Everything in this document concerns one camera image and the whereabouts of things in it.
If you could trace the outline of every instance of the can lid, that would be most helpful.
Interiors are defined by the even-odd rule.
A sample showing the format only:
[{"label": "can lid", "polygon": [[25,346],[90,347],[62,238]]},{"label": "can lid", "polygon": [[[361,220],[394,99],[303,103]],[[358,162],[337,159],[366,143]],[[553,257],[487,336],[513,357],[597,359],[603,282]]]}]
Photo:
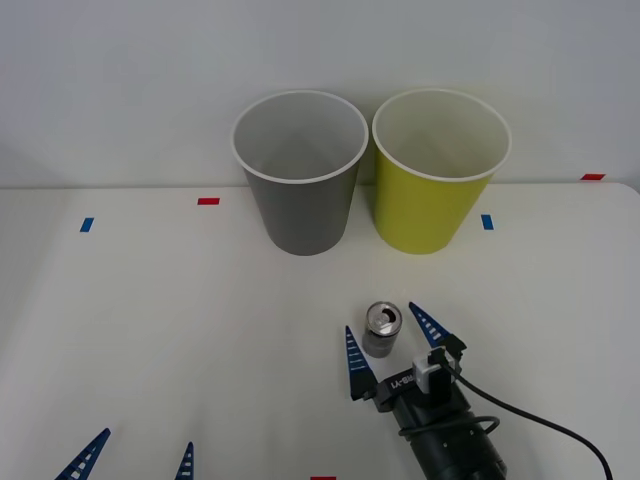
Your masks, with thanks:
[{"label": "can lid", "polygon": [[367,326],[376,335],[392,337],[400,331],[402,315],[391,302],[376,302],[367,310]]}]

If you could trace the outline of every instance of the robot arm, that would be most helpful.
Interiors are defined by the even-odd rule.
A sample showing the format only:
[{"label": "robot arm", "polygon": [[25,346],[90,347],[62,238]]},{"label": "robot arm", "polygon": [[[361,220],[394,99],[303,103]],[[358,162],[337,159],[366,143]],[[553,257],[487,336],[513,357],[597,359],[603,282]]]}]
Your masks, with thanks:
[{"label": "robot arm", "polygon": [[[409,305],[432,350],[413,368],[378,382],[346,327],[351,398],[372,399],[379,412],[393,412],[427,480],[503,480],[506,466],[488,438],[495,417],[476,417],[446,362],[460,371],[466,345],[417,305]],[[484,430],[481,422],[492,421]]]}]

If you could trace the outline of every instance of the cup rim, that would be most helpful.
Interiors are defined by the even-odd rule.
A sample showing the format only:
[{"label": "cup rim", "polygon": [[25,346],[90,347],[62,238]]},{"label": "cup rim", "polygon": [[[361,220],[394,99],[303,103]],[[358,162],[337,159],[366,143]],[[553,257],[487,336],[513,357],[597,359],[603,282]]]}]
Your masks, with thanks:
[{"label": "cup rim", "polygon": [[[469,176],[469,177],[438,177],[436,175],[429,175],[428,173],[423,173],[423,172],[420,172],[418,170],[414,170],[413,168],[407,167],[406,165],[404,165],[399,160],[396,160],[393,157],[393,155],[391,155],[382,146],[382,144],[381,144],[381,142],[380,142],[380,140],[378,138],[378,131],[377,131],[378,130],[377,129],[377,127],[378,127],[378,119],[380,118],[380,115],[382,114],[384,109],[387,108],[394,101],[398,100],[399,98],[405,97],[407,95],[413,95],[413,94],[416,94],[416,93],[423,93],[423,92],[444,92],[444,93],[449,93],[451,95],[464,97],[464,98],[466,98],[468,100],[471,100],[473,102],[478,103],[483,108],[488,110],[491,114],[493,114],[498,119],[498,121],[502,124],[502,126],[504,127],[505,132],[507,133],[507,150],[505,151],[504,156],[502,157],[502,160],[500,160],[496,165],[491,167],[489,170],[487,170],[485,172],[482,172],[482,173],[479,173],[477,175]],[[502,115],[500,115],[500,113],[495,108],[493,108],[487,102],[485,102],[483,100],[480,100],[477,97],[474,97],[473,95],[469,95],[468,93],[460,92],[458,90],[452,90],[452,89],[449,89],[449,88],[423,87],[423,88],[416,88],[416,89],[413,89],[413,90],[408,90],[406,92],[402,92],[402,93],[399,93],[397,95],[394,95],[393,97],[389,98],[386,102],[384,102],[382,105],[380,105],[380,108],[378,108],[378,110],[376,111],[376,114],[373,117],[371,130],[373,132],[373,140],[376,143],[376,146],[380,149],[380,151],[384,154],[384,156],[389,159],[389,161],[391,163],[393,163],[396,167],[401,168],[402,170],[404,170],[407,173],[410,173],[410,174],[415,175],[417,177],[425,178],[427,180],[433,180],[433,181],[436,181],[436,182],[447,182],[447,183],[472,182],[474,180],[480,180],[481,178],[485,178],[485,177],[488,177],[490,175],[493,175],[500,167],[502,167],[502,165],[504,165],[504,163],[509,158],[509,154],[511,153],[511,146],[512,146],[511,129],[509,128],[509,124],[507,123],[507,121],[504,119],[504,117]]]},{"label": "cup rim", "polygon": [[[236,145],[235,145],[236,130],[238,129],[238,125],[240,124],[242,119],[247,115],[247,113],[249,113],[255,107],[257,107],[258,105],[260,105],[260,104],[262,104],[264,102],[268,102],[269,100],[273,100],[274,98],[282,97],[284,95],[301,94],[301,93],[303,93],[303,94],[312,94],[312,95],[321,95],[321,96],[324,96],[324,97],[329,97],[329,98],[331,98],[333,100],[338,100],[338,101],[344,103],[346,106],[348,106],[351,110],[353,110],[356,113],[356,115],[358,116],[358,118],[362,122],[362,127],[364,129],[364,138],[363,138],[362,146],[360,147],[360,150],[358,151],[358,153],[348,163],[346,163],[345,165],[343,165],[339,169],[334,170],[331,173],[327,173],[326,175],[322,175],[320,177],[312,177],[312,178],[288,179],[288,178],[272,177],[271,175],[266,175],[266,174],[264,174],[262,172],[259,172],[255,168],[249,166],[244,160],[242,160],[242,158],[240,157],[240,154],[238,154],[238,151],[236,150]],[[367,145],[368,144],[369,144],[369,124],[367,123],[366,119],[364,118],[364,115],[362,115],[362,112],[360,110],[358,110],[352,103],[348,102],[344,98],[339,97],[338,95],[334,95],[332,93],[322,92],[320,90],[305,90],[305,89],[302,89],[302,90],[286,90],[284,92],[274,93],[274,94],[269,95],[267,97],[261,98],[260,100],[252,103],[251,105],[249,105],[247,108],[245,108],[242,111],[242,113],[238,116],[237,120],[233,124],[233,128],[231,129],[231,150],[233,151],[233,156],[235,157],[236,161],[242,166],[242,168],[244,168],[245,170],[251,172],[253,175],[255,175],[257,177],[262,178],[263,180],[268,180],[270,182],[276,182],[276,183],[282,183],[282,184],[288,184],[288,185],[305,185],[305,184],[309,184],[309,183],[318,183],[318,182],[322,182],[324,180],[329,180],[330,178],[337,177],[338,175],[340,175],[340,174],[346,172],[347,170],[349,170],[351,167],[353,167],[358,162],[358,160],[360,160],[360,158],[364,154],[365,150],[367,149]]]}]

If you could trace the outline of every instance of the can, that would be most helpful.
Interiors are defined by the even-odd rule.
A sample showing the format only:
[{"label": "can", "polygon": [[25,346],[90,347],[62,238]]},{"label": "can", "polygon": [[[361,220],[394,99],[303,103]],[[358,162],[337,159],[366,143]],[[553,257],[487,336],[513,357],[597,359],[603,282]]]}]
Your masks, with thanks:
[{"label": "can", "polygon": [[383,358],[391,353],[402,327],[400,310],[391,302],[376,302],[367,310],[362,347],[368,355]]}]

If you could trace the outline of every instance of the black cable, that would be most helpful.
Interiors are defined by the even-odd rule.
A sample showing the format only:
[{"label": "black cable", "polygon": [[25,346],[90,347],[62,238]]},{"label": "black cable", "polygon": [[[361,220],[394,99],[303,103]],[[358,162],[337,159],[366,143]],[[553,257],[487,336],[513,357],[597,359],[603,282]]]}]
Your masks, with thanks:
[{"label": "black cable", "polygon": [[411,435],[417,435],[419,433],[433,432],[435,430],[448,430],[453,428],[468,427],[469,425],[475,425],[477,423],[491,422],[484,433],[489,435],[493,432],[498,425],[500,425],[500,419],[498,417],[470,417],[453,420],[451,422],[436,423],[434,425],[425,425],[424,427],[416,428],[404,428],[398,432],[401,437],[408,437]]},{"label": "black cable", "polygon": [[598,450],[596,446],[586,438],[581,437],[577,433],[569,430],[568,428],[563,427],[562,425],[558,425],[556,423],[550,422],[549,420],[545,420],[544,418],[540,418],[536,415],[533,415],[532,413],[525,412],[524,410],[520,410],[519,408],[516,408],[513,405],[509,405],[508,403],[503,402],[502,400],[499,400],[496,397],[489,395],[487,392],[480,390],[478,387],[473,385],[467,379],[462,377],[458,372],[456,372],[453,368],[451,368],[448,363],[441,363],[440,365],[447,372],[453,375],[456,380],[458,380],[460,383],[462,383],[465,387],[467,387],[473,393],[484,398],[485,400],[488,400],[489,402],[494,403],[511,413],[515,413],[516,415],[524,417],[527,420],[531,420],[532,422],[539,423],[540,425],[544,425],[545,427],[551,428],[557,432],[564,433],[565,435],[582,443],[589,450],[591,450],[596,457],[598,457],[598,460],[600,460],[600,463],[602,464],[602,468],[604,469],[604,474],[607,480],[613,480],[613,473],[611,473],[611,468],[609,467],[609,463],[607,462],[607,459],[604,458],[604,455],[602,454],[602,452]]}]

